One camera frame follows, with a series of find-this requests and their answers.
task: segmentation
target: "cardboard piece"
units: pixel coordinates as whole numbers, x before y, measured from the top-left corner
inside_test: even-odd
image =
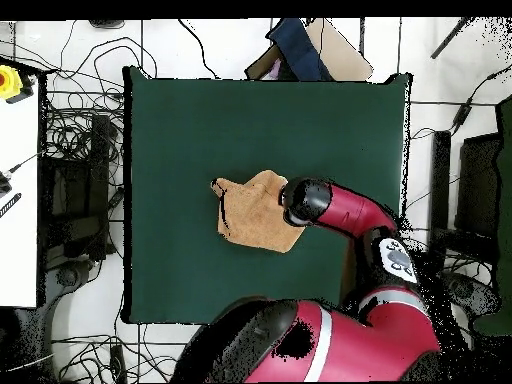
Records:
[[[370,78],[372,66],[327,19],[317,18],[305,29],[313,47],[318,52],[321,50],[320,58],[335,81],[366,81]],[[277,59],[283,60],[283,54],[274,44],[245,70],[247,78],[261,79]]]
[[[335,81],[366,81],[372,76],[372,66],[327,19],[315,19],[306,32]]]

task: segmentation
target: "red robot arm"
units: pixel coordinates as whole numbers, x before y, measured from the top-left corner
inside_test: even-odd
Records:
[[[279,202],[290,225],[353,238],[355,313],[305,300],[236,303],[185,348],[173,381],[186,381],[187,369],[213,382],[435,380],[428,367],[426,374],[416,372],[440,348],[414,264],[384,208],[306,178],[289,181]]]

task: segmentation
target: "white label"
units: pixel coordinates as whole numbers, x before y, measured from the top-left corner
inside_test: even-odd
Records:
[[[379,243],[384,269],[409,283],[418,283],[412,260],[405,247],[395,239],[387,238]]]

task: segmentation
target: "dark green table surface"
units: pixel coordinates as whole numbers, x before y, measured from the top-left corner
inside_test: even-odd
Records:
[[[498,247],[496,286],[501,307],[496,314],[485,315],[474,322],[474,329],[487,336],[512,336],[512,96],[496,106],[498,130],[503,148],[497,160],[500,177],[498,192]]]
[[[332,178],[398,211],[409,76],[386,84],[147,80],[131,68],[125,82],[130,321],[207,323],[250,295],[337,303],[343,237],[308,228],[286,254],[231,244],[217,233],[210,181],[245,183],[266,169]]]

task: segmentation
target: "yellow emergency stop button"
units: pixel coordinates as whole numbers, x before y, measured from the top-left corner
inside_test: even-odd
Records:
[[[23,84],[18,71],[10,66],[0,65],[0,99],[10,99],[20,94]]]

